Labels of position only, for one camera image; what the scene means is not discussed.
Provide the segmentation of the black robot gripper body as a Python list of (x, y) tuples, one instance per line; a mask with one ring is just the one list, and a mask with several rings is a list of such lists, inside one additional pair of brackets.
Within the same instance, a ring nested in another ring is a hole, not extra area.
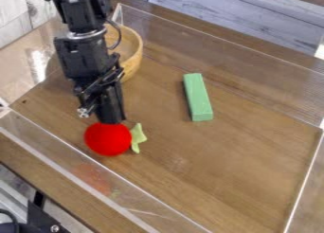
[(81, 99), (106, 96), (110, 91), (117, 98), (122, 95), (121, 55), (109, 52), (105, 35), (105, 31), (89, 35), (68, 33), (54, 40), (65, 77), (74, 83)]

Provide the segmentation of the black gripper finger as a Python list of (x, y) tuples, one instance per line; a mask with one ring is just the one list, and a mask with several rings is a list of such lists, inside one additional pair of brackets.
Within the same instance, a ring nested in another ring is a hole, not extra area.
[(102, 97), (104, 89), (100, 85), (94, 87), (76, 87), (76, 95), (81, 102), (81, 107), (78, 113), (81, 117), (90, 117), (96, 115), (101, 117), (101, 106), (102, 106)]
[(105, 124), (120, 124), (126, 119), (124, 90), (118, 81), (101, 93), (96, 114)]

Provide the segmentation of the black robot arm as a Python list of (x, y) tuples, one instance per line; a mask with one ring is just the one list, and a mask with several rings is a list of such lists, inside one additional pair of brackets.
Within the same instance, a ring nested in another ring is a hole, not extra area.
[(74, 83), (81, 117), (96, 116), (104, 124), (126, 119), (121, 54), (106, 43), (110, 0), (45, 0), (58, 9), (68, 31), (54, 39), (65, 77)]

